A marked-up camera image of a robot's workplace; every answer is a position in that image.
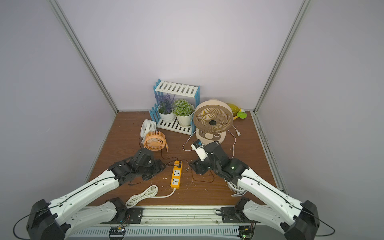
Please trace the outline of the black usb cable orange fan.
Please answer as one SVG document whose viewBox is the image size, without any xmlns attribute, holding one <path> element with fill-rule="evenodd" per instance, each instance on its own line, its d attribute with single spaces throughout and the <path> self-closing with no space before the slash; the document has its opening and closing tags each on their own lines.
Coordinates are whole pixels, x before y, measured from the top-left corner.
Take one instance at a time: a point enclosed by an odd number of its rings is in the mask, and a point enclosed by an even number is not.
<svg viewBox="0 0 384 240">
<path fill-rule="evenodd" d="M 139 139 L 138 139 L 138 143 L 139 143 L 139 147 L 140 147 L 140 148 L 145 148 L 145 147 L 144 147 L 143 140 L 144 140 L 144 139 L 141 138 L 141 137 L 139 137 Z M 167 157 L 167 156 L 164 156 L 162 150 L 160 150 L 158 153 L 160 154 L 161 159 L 162 159 L 163 161 L 166 161 L 165 164 L 166 164 L 167 167 L 172 166 L 172 165 L 175 163 L 175 161 L 181 161 L 181 160 L 179 160 L 177 157 Z"/>
</svg>

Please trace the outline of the orange power strip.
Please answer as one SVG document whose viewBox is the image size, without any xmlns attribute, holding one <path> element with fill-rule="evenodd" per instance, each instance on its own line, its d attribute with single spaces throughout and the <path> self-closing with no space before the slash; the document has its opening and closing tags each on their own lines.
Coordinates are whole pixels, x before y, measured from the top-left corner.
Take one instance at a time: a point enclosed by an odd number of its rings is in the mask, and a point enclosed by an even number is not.
<svg viewBox="0 0 384 240">
<path fill-rule="evenodd" d="M 171 188 L 173 189 L 178 190 L 180 188 L 182 167 L 183 167 L 182 161 L 175 161 L 173 163 L 173 172 L 172 172 L 171 185 L 170 185 Z"/>
</svg>

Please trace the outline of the small orange desk fan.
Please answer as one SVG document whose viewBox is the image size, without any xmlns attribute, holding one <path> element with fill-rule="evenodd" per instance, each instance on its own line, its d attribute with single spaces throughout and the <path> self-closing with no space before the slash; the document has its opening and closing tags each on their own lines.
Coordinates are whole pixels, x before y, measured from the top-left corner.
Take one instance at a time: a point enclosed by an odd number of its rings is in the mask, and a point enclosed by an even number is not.
<svg viewBox="0 0 384 240">
<path fill-rule="evenodd" d="M 145 136 L 144 147 L 150 151 L 161 151 L 166 149 L 168 151 L 168 143 L 164 133 L 160 131 L 148 132 Z"/>
</svg>

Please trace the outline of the large beige desk fan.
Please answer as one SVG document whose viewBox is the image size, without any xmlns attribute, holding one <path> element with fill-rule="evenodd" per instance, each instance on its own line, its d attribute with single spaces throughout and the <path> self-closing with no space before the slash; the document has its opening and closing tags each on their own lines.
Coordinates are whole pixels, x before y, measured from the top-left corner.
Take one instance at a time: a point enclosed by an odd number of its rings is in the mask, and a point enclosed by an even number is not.
<svg viewBox="0 0 384 240">
<path fill-rule="evenodd" d="M 203 145 L 212 142 L 220 144 L 225 140 L 227 130 L 232 126 L 234 116 L 229 105 L 217 99 L 210 99 L 197 106 L 193 122 L 196 137 Z"/>
</svg>

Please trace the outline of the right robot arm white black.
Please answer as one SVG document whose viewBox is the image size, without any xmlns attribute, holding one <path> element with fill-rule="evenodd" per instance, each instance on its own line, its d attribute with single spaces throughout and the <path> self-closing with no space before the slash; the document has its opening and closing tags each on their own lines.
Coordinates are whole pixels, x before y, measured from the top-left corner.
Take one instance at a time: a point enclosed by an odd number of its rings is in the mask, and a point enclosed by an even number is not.
<svg viewBox="0 0 384 240">
<path fill-rule="evenodd" d="M 226 182 L 253 194 L 264 204 L 243 198 L 238 209 L 251 221 L 267 225 L 282 233 L 287 240 L 313 240 L 318 236 L 320 224 L 318 208 L 311 201 L 301 202 L 278 190 L 261 178 L 243 161 L 230 158 L 219 142 L 203 145 L 197 140 L 191 145 L 198 160 L 190 167 L 198 175 L 212 170 Z"/>
</svg>

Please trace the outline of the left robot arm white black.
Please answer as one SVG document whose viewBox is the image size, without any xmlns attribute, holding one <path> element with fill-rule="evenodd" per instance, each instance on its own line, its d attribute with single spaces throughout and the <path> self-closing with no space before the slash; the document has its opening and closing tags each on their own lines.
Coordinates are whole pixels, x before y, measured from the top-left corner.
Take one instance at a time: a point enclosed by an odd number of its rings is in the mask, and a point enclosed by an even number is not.
<svg viewBox="0 0 384 240">
<path fill-rule="evenodd" d="M 36 202 L 31 209 L 26 230 L 31 240 L 65 240 L 70 235 L 100 223 L 124 224 L 128 208 L 120 198 L 100 206 L 83 208 L 104 194 L 141 177 L 148 181 L 166 165 L 154 153 L 142 148 L 133 156 L 111 165 L 98 177 L 78 189 L 52 201 Z"/>
</svg>

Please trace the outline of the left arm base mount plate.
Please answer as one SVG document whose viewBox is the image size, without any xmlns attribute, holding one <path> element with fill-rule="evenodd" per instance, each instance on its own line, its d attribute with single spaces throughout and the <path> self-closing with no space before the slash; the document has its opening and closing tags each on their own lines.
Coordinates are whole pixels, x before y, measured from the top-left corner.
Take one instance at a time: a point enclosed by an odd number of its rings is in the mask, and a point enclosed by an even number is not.
<svg viewBox="0 0 384 240">
<path fill-rule="evenodd" d="M 115 217 L 109 222 L 102 224 L 140 224 L 143 217 L 144 208 L 130 208 L 118 210 Z"/>
</svg>

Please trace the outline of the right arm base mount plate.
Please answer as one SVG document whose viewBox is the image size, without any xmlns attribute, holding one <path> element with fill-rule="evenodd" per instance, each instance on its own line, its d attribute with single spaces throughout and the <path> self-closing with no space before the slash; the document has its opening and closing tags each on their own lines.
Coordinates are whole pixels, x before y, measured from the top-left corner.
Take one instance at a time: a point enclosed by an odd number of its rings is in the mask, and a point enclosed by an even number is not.
<svg viewBox="0 0 384 240">
<path fill-rule="evenodd" d="M 221 207 L 215 210 L 215 214 L 222 218 L 224 224 L 258 224 L 257 221 L 248 219 L 245 214 L 234 207 Z"/>
</svg>

